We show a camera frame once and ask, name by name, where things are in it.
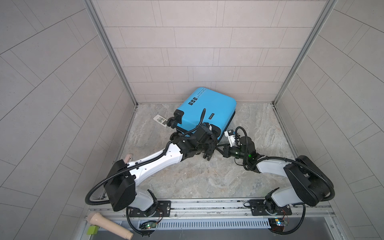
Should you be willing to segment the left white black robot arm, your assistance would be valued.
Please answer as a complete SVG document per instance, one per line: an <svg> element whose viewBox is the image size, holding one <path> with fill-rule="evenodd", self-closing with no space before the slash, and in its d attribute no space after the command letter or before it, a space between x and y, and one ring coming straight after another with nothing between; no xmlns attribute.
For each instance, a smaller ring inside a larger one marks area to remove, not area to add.
<svg viewBox="0 0 384 240"><path fill-rule="evenodd" d="M221 130L209 123L203 123L191 133L175 132L166 147L146 158L126 163L115 162L108 176L96 184L86 195L89 206L111 204L115 212L125 208L136 208L145 216L155 213L159 203L150 190L138 186L147 178L162 169L202 154L210 160L218 144Z"/></svg>

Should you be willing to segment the blue suitcase with black lining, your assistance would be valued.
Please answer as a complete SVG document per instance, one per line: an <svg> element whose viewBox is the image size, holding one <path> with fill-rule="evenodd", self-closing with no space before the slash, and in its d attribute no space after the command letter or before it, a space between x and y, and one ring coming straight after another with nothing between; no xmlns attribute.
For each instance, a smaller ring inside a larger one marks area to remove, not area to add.
<svg viewBox="0 0 384 240"><path fill-rule="evenodd" d="M167 120L167 126L182 133L188 132L199 124L205 110L203 123L209 123L218 131L220 141L235 115L236 105L234 98L200 87L175 110Z"/></svg>

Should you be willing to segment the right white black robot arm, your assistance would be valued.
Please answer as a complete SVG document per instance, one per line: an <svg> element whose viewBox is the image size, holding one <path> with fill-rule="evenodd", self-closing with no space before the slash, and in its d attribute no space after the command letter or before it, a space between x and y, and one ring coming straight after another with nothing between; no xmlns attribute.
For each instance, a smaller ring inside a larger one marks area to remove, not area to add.
<svg viewBox="0 0 384 240"><path fill-rule="evenodd" d="M307 156L301 155L293 160L264 156L256 152L249 137L241 137L237 142L233 136L229 138L230 143L217 146L223 157L242 159L242 166L247 171L279 175L289 180L289 187L276 188L265 196L260 206L269 215L279 214L281 208L289 205L315 207L335 197L332 181Z"/></svg>

